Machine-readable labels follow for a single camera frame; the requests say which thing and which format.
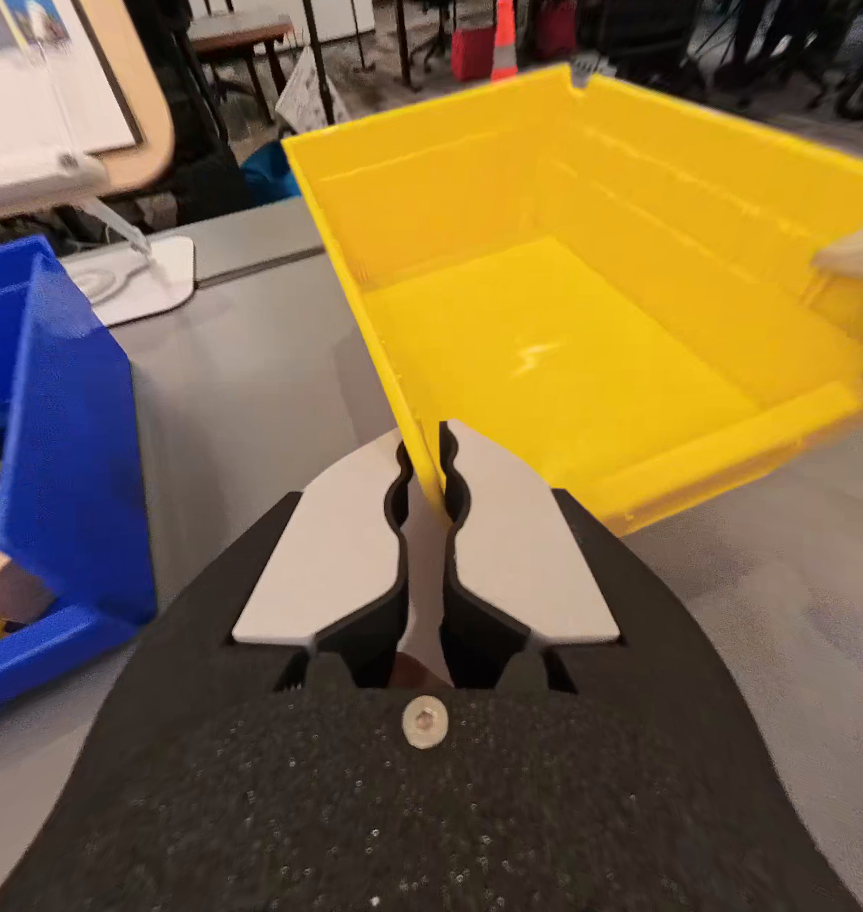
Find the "blue plastic bin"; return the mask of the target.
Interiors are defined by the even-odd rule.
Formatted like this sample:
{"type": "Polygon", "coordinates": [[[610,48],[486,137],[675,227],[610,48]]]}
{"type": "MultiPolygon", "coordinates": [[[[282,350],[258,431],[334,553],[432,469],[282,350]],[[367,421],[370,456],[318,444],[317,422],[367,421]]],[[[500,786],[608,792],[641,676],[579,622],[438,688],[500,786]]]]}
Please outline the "blue plastic bin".
{"type": "Polygon", "coordinates": [[[0,711],[156,614],[129,358],[46,239],[0,245],[0,550],[56,599],[7,622],[0,711]]]}

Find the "grey desk hatch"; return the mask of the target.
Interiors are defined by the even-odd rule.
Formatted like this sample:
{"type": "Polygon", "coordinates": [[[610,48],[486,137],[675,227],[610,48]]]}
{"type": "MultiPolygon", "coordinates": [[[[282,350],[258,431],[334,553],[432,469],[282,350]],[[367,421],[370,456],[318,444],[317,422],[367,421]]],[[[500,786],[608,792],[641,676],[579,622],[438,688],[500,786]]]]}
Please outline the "grey desk hatch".
{"type": "Polygon", "coordinates": [[[202,291],[204,289],[214,288],[220,285],[231,284],[240,281],[249,276],[256,276],[260,273],[269,272],[273,269],[290,266],[304,260],[314,257],[322,257],[325,249],[322,245],[307,247],[289,254],[274,256],[265,260],[251,263],[244,266],[236,266],[232,269],[220,272],[215,275],[197,279],[195,289],[202,291]]]}

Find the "orange traffic cone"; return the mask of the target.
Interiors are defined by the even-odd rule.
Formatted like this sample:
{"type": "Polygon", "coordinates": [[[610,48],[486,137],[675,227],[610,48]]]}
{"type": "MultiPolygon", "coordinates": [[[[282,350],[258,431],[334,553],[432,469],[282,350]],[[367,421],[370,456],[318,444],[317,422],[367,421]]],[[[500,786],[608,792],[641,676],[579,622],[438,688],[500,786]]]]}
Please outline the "orange traffic cone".
{"type": "Polygon", "coordinates": [[[518,74],[514,2],[497,1],[494,17],[492,82],[518,74]]]}

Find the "white printed sheet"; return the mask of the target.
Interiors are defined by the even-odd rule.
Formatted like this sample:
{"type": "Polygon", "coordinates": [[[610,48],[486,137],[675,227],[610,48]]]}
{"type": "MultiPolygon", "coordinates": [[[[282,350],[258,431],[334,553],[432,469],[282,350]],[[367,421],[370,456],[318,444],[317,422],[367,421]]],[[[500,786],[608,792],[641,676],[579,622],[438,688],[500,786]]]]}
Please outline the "white printed sheet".
{"type": "Polygon", "coordinates": [[[323,130],[329,126],[323,109],[323,98],[311,47],[305,47],[287,78],[275,104],[281,125],[293,135],[323,130]]]}

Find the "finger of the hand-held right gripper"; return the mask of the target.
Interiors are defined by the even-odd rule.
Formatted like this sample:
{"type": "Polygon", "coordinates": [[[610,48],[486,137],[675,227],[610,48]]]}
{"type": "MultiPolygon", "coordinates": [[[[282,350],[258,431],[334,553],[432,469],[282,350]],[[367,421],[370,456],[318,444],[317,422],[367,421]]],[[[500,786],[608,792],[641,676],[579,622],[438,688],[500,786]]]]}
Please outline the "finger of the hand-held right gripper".
{"type": "Polygon", "coordinates": [[[863,228],[825,246],[813,256],[814,268],[863,279],[863,228]]]}

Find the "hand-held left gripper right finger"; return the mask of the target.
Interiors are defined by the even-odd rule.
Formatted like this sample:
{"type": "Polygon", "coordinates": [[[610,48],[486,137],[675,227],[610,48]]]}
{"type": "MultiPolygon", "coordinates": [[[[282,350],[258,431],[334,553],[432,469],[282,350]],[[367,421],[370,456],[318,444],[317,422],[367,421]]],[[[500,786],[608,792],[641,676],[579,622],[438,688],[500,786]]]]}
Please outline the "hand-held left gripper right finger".
{"type": "Polygon", "coordinates": [[[621,630],[554,490],[462,420],[439,424],[450,521],[439,625],[452,683],[496,687],[524,652],[615,646],[621,630]]]}

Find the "white desk stand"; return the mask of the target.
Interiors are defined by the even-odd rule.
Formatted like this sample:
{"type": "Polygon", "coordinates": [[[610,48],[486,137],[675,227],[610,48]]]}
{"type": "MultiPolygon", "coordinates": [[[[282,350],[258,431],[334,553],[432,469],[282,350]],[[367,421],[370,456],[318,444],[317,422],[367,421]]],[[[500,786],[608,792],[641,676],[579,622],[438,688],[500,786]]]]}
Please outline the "white desk stand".
{"type": "Polygon", "coordinates": [[[109,188],[95,157],[62,147],[35,147],[0,155],[0,217],[69,204],[119,234],[65,270],[103,325],[113,327],[174,310],[196,287],[195,245],[173,235],[153,241],[101,200],[109,188]]]}

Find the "black office chair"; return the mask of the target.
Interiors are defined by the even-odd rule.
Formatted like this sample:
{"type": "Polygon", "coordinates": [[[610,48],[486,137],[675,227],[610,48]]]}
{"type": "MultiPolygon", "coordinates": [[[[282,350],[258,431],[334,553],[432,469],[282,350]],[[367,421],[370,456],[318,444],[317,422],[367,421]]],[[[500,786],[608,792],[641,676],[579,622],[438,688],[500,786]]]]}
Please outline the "black office chair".
{"type": "Polygon", "coordinates": [[[255,208],[190,43],[189,2],[126,1],[125,6],[166,98],[174,132],[171,163],[132,197],[170,196],[178,226],[255,208]]]}

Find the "black tripod pole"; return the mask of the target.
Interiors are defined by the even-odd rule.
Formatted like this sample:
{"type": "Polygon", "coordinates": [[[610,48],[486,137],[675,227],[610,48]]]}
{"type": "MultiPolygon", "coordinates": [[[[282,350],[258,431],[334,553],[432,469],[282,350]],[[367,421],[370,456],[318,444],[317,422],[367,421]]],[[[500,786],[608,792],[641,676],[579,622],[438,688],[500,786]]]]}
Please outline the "black tripod pole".
{"type": "Polygon", "coordinates": [[[333,97],[330,91],[330,85],[326,76],[323,63],[323,52],[316,27],[315,16],[313,12],[313,3],[310,0],[303,0],[303,11],[308,32],[308,44],[313,54],[316,80],[318,84],[319,97],[321,99],[323,114],[326,124],[331,127],[335,123],[333,97]]]}

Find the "teal bag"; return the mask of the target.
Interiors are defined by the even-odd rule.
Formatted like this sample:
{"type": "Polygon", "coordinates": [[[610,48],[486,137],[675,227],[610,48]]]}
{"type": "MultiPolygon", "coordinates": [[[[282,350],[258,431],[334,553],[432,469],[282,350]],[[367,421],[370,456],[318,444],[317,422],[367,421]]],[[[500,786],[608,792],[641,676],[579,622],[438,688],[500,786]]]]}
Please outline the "teal bag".
{"type": "Polygon", "coordinates": [[[265,143],[241,164],[245,185],[256,206],[302,196],[279,140],[265,143]]]}

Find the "small wooden table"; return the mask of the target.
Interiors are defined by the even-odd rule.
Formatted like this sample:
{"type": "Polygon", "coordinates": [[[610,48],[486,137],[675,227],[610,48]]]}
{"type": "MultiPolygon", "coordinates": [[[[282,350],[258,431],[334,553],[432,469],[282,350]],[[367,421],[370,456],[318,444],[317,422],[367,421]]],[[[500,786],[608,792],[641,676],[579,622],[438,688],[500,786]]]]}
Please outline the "small wooden table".
{"type": "Polygon", "coordinates": [[[281,95],[286,78],[279,61],[278,47],[293,34],[292,19],[269,8],[230,11],[195,19],[188,30],[190,46],[197,61],[209,68],[215,99],[222,101],[228,93],[251,97],[267,124],[275,123],[274,110],[257,75],[255,49],[264,47],[276,92],[281,95]],[[245,65],[249,83],[232,82],[220,75],[220,66],[237,62],[245,65]]]}

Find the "beige wooden board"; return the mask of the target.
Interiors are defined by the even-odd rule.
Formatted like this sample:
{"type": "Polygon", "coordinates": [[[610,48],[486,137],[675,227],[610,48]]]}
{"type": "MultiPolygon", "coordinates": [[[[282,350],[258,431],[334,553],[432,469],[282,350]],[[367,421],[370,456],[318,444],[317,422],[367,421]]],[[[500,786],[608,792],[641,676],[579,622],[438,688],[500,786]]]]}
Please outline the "beige wooden board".
{"type": "Polygon", "coordinates": [[[87,154],[106,167],[109,188],[104,197],[142,189],[161,176],[171,162],[174,132],[166,99],[124,2],[84,3],[142,134],[133,148],[87,154]]]}

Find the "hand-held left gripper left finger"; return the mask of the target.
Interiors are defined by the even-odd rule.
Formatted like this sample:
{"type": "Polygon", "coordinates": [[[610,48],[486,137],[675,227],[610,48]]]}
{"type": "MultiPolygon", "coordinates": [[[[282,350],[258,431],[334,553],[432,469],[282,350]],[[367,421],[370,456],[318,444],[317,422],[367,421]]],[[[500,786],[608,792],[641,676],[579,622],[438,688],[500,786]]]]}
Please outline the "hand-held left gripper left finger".
{"type": "Polygon", "coordinates": [[[241,645],[336,654],[386,688],[408,624],[410,459],[392,430],[307,485],[232,629],[241,645]]]}

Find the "red bag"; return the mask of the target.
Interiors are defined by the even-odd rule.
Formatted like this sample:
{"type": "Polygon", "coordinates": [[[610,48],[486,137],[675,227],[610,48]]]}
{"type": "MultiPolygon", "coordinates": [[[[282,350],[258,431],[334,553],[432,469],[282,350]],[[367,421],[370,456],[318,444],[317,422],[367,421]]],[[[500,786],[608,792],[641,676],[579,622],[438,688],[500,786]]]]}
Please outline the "red bag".
{"type": "Polygon", "coordinates": [[[451,72],[460,83],[487,80],[493,70],[495,27],[456,28],[450,46],[451,72]]]}

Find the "yellow plastic bin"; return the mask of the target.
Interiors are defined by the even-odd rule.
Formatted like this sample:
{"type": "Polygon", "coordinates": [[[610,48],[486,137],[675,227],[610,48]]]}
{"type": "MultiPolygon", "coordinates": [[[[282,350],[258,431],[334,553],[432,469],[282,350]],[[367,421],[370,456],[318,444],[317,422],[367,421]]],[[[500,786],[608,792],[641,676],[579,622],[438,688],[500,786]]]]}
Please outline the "yellow plastic bin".
{"type": "Polygon", "coordinates": [[[619,534],[863,422],[863,159],[568,65],[284,146],[438,508],[452,418],[619,534]]]}

